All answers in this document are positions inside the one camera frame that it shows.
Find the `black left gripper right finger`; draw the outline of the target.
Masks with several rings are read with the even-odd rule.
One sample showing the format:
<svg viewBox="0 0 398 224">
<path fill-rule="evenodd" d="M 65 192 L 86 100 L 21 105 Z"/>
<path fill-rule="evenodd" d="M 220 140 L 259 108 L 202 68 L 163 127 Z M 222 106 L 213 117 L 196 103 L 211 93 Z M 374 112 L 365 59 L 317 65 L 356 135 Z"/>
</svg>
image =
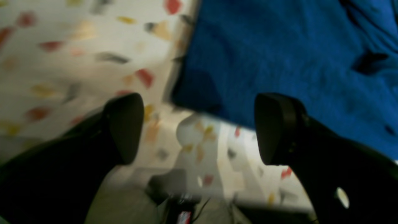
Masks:
<svg viewBox="0 0 398 224">
<path fill-rule="evenodd" d="M 396 224 L 397 164 L 307 115 L 296 98 L 261 93 L 255 129 L 265 165 L 289 166 L 320 224 Z"/>
</svg>

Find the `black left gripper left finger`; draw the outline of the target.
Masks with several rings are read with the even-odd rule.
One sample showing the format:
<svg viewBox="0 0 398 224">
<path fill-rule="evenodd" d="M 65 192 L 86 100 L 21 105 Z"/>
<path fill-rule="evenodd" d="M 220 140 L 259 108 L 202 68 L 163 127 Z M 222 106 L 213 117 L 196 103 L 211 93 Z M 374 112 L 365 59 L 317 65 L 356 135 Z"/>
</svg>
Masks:
<svg viewBox="0 0 398 224">
<path fill-rule="evenodd" d="M 130 93 L 62 136 L 1 167 L 1 218 L 10 224 L 83 224 L 106 175 L 137 155 L 145 116 Z"/>
</svg>

